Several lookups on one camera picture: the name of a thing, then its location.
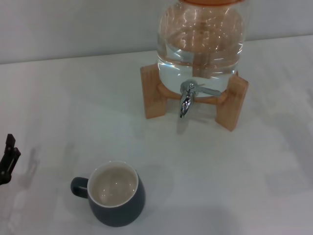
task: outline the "spigot handle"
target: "spigot handle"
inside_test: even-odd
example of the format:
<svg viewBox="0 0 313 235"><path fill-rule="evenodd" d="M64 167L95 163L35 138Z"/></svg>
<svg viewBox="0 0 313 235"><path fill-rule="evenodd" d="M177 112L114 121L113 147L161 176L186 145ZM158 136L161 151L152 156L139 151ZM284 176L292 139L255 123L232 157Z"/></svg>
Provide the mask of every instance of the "spigot handle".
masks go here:
<svg viewBox="0 0 313 235"><path fill-rule="evenodd" d="M204 94L210 94L216 97L220 97L222 95L222 92L218 90L213 90L210 88L205 88L205 87L200 87L200 86L195 86L196 92L204 93Z"/></svg>

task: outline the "metal spigot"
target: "metal spigot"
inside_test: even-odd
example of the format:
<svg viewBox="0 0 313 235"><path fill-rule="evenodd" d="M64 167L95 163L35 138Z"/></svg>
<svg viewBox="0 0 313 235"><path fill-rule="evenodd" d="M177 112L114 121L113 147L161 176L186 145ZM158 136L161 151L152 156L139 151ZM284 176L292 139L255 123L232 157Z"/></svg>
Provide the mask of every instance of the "metal spigot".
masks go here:
<svg viewBox="0 0 313 235"><path fill-rule="evenodd" d="M217 97L220 97L222 94L220 91L199 86L195 80L187 80L183 82L180 85L180 118L187 115L194 102L194 98L199 92Z"/></svg>

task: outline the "wooden stand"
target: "wooden stand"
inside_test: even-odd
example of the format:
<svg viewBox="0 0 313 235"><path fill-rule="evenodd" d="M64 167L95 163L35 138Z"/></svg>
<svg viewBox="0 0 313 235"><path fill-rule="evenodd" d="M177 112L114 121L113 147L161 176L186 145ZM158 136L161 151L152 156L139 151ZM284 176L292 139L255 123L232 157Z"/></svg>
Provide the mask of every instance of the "wooden stand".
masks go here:
<svg viewBox="0 0 313 235"><path fill-rule="evenodd" d="M160 80L157 64L142 67L141 83L146 118L156 118L166 114L167 99L180 100L180 94L168 90ZM249 83L238 76L229 79L222 96L196 97L195 102L216 105L215 121L229 131L236 128Z"/></svg>

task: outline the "orange lid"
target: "orange lid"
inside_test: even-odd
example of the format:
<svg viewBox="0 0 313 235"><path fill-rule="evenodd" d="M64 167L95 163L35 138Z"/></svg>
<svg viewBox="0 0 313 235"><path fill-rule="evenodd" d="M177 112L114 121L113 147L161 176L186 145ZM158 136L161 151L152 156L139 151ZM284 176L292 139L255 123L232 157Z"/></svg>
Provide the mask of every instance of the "orange lid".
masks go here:
<svg viewBox="0 0 313 235"><path fill-rule="evenodd" d="M203 6L223 6L236 4L245 0L180 0L180 1Z"/></svg>

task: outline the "wooden leg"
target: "wooden leg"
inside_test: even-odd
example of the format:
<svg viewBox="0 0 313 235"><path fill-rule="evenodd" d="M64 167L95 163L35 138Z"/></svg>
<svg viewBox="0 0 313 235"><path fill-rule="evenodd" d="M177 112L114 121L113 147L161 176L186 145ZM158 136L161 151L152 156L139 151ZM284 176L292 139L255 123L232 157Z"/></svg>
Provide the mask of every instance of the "wooden leg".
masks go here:
<svg viewBox="0 0 313 235"><path fill-rule="evenodd" d="M146 119L165 115L167 99L157 89L161 83L157 64L140 68L140 73Z"/></svg>
<svg viewBox="0 0 313 235"><path fill-rule="evenodd" d="M229 131L236 128L239 114L246 96L249 83L239 76L232 76L227 85L227 99L216 106L215 121Z"/></svg>

